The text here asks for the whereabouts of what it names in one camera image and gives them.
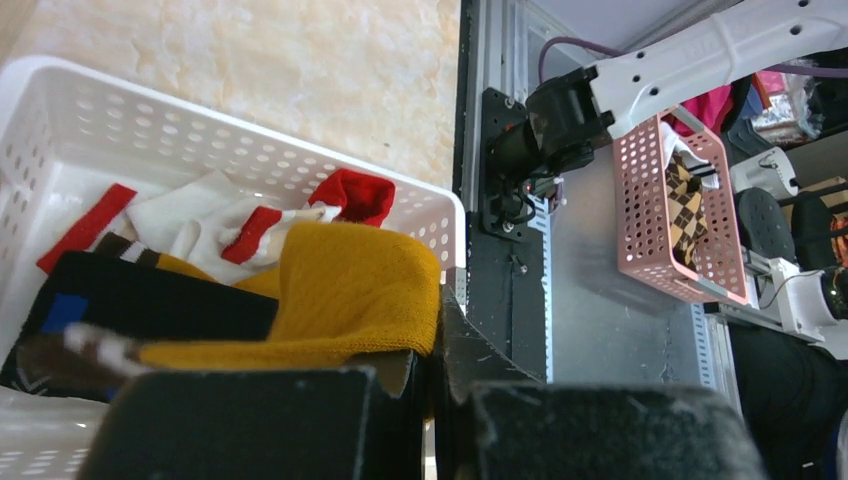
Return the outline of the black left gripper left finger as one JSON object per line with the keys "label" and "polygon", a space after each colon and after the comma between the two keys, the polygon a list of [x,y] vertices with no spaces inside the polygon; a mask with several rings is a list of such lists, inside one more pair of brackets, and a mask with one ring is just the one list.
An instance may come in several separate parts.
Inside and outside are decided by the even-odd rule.
{"label": "black left gripper left finger", "polygon": [[419,479],[426,363],[158,372],[111,403],[81,479]]}

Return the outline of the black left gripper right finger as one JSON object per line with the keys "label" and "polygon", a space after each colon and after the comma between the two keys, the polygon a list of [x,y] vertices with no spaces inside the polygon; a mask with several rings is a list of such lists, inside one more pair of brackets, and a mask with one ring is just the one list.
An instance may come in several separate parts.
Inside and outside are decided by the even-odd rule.
{"label": "black left gripper right finger", "polygon": [[441,292],[433,353],[441,479],[764,479],[743,420],[685,385],[547,384]]}

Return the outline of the mustard yellow sock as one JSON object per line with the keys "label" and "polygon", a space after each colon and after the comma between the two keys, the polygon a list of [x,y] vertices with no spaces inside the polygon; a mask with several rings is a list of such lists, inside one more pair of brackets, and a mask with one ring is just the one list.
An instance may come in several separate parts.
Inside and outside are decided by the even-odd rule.
{"label": "mustard yellow sock", "polygon": [[[215,280],[209,274],[184,260],[177,259],[169,254],[154,251],[141,242],[129,240],[113,232],[106,233],[105,236],[91,249],[91,252],[107,257],[118,258],[130,263],[154,267],[159,270],[223,284],[223,282]],[[251,274],[246,279],[232,283],[231,287],[269,298],[279,299],[279,280],[279,269],[277,267],[273,267],[270,270]]]}
{"label": "mustard yellow sock", "polygon": [[367,225],[306,222],[288,233],[273,267],[280,298],[262,340],[141,340],[77,322],[63,330],[61,349],[118,389],[155,371],[330,368],[366,355],[432,352],[441,271],[419,241]]}

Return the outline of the black sock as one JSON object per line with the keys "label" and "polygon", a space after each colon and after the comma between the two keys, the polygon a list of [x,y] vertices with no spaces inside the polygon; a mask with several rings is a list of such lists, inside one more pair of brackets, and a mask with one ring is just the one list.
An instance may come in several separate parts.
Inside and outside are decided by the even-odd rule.
{"label": "black sock", "polygon": [[96,253],[61,256],[35,297],[1,369],[1,384],[47,397],[108,402],[118,383],[62,351],[86,323],[141,340],[262,340],[277,300]]}

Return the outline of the red sock white cuff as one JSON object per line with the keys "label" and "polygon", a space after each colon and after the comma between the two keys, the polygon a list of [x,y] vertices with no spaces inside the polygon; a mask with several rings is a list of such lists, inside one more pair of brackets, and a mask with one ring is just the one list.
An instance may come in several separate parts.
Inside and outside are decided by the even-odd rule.
{"label": "red sock white cuff", "polygon": [[49,274],[62,254],[69,251],[91,251],[107,233],[121,233],[129,226],[127,208],[138,192],[124,185],[111,185],[100,199],[79,217],[64,235],[36,261],[36,266]]}

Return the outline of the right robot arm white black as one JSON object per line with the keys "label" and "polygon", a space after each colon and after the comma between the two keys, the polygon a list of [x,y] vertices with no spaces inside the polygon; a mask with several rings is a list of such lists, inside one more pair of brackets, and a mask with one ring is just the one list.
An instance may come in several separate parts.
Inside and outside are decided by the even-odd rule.
{"label": "right robot arm white black", "polygon": [[742,1],[634,53],[542,82],[526,118],[489,142],[498,176],[522,182],[592,159],[592,146],[717,87],[847,45],[844,1]]}

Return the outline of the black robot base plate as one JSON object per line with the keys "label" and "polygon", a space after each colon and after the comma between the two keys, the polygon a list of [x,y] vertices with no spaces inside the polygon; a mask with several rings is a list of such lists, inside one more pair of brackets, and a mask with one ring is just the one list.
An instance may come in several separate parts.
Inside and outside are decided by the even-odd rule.
{"label": "black robot base plate", "polygon": [[546,381],[542,216],[528,182],[540,167],[525,107],[492,87],[480,97],[477,203],[468,214],[468,316],[494,347]]}

